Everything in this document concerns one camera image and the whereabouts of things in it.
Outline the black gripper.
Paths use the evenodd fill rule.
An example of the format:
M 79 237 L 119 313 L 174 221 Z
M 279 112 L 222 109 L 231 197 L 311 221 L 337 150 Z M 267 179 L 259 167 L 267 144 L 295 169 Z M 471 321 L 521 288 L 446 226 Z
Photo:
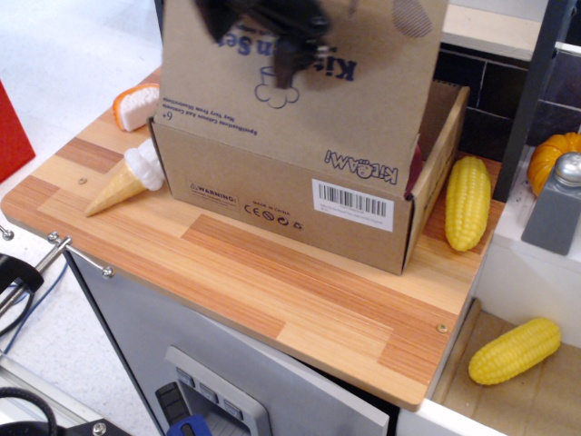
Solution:
M 194 3 L 216 42 L 244 16 L 281 35 L 275 45 L 273 62 L 276 86 L 280 89 L 289 89 L 294 75 L 315 62 L 318 46 L 312 40 L 325 36 L 331 27 L 330 18 L 318 1 L 197 0 Z

